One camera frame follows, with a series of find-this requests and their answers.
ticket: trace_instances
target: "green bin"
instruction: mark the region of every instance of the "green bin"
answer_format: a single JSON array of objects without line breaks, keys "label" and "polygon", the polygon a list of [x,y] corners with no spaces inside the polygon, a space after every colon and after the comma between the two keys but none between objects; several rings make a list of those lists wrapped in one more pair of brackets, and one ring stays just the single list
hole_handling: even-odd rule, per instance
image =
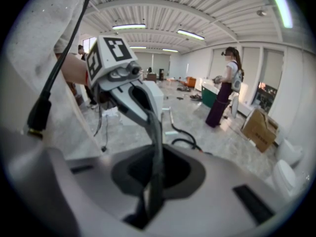
[{"label": "green bin", "polygon": [[217,94],[213,93],[212,91],[202,86],[202,103],[203,104],[205,104],[209,108],[212,108],[216,100],[216,97],[217,97]]}]

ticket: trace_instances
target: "floor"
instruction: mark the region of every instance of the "floor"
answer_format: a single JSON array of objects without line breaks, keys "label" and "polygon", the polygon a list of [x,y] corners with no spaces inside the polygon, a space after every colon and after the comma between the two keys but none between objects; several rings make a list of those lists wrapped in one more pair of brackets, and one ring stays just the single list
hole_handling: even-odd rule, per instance
[{"label": "floor", "polygon": [[[177,91],[178,82],[163,81],[157,82],[164,93],[163,107],[171,107],[174,125],[177,128],[190,132],[196,139],[197,144],[206,152],[211,152],[216,156],[223,157],[235,162],[243,169],[248,169],[261,179],[266,179],[272,172],[276,163],[275,146],[272,145],[264,153],[260,153],[240,132],[240,128],[245,120],[241,115],[234,119],[230,114],[230,109],[225,110],[227,119],[222,119],[221,125],[211,128],[205,123],[205,119],[210,108],[201,102],[194,102],[191,92]],[[98,126],[98,108],[89,109],[86,104],[80,107],[92,132]],[[163,131],[172,131],[169,111],[163,111],[162,117]],[[136,148],[151,143],[145,130],[138,125],[122,125],[120,113],[117,108],[103,111],[102,127],[95,136],[101,146],[106,145],[105,154],[115,154],[127,149]],[[175,138],[186,138],[182,134],[166,135],[165,142],[171,144]],[[179,142],[179,146],[188,147],[187,144]]]}]

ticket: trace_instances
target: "cardboard box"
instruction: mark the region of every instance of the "cardboard box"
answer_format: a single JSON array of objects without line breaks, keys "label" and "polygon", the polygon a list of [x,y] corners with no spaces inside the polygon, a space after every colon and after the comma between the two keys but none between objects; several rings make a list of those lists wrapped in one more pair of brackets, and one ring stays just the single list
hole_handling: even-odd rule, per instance
[{"label": "cardboard box", "polygon": [[264,111],[254,109],[247,117],[241,131],[263,153],[276,139],[278,124]]}]

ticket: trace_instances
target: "woman in purple pants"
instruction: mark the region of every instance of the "woman in purple pants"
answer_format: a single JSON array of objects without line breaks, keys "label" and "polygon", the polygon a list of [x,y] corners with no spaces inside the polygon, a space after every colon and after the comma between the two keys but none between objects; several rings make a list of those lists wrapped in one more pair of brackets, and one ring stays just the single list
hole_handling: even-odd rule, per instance
[{"label": "woman in purple pants", "polygon": [[221,117],[227,107],[228,97],[233,92],[232,79],[236,75],[237,71],[241,70],[242,76],[244,75],[244,72],[241,68],[239,52],[237,49],[230,46],[226,48],[225,53],[222,53],[222,55],[225,55],[225,60],[228,63],[226,65],[224,76],[222,79],[220,79],[220,82],[222,83],[221,89],[218,92],[213,107],[205,121],[211,127],[216,127],[220,124]]}]

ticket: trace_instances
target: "marble floor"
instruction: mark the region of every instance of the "marble floor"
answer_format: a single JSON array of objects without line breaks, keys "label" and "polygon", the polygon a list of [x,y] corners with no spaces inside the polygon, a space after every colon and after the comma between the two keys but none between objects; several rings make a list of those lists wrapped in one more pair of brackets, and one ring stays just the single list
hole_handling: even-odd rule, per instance
[{"label": "marble floor", "polygon": [[[163,107],[171,107],[174,125],[190,132],[196,139],[197,144],[206,152],[211,152],[216,156],[223,157],[235,162],[243,169],[247,169],[261,179],[266,179],[276,163],[275,146],[272,145],[264,153],[259,152],[240,132],[240,128],[245,120],[241,115],[234,119],[230,113],[230,108],[226,108],[227,119],[221,120],[221,125],[211,128],[205,123],[209,113],[209,108],[201,102],[190,99],[191,92],[177,91],[177,82],[157,82],[164,93]],[[98,108],[89,109],[86,104],[80,107],[89,127],[94,133],[98,126]],[[163,111],[162,116],[163,131],[172,131],[169,111]],[[182,134],[166,135],[165,142],[171,144],[175,138],[187,138]],[[115,154],[127,149],[136,148],[151,143],[145,130],[138,125],[123,125],[120,121],[120,113],[117,108],[103,111],[102,127],[95,136],[101,146],[106,144],[105,154]],[[177,145],[189,147],[187,144],[179,142]]]}]

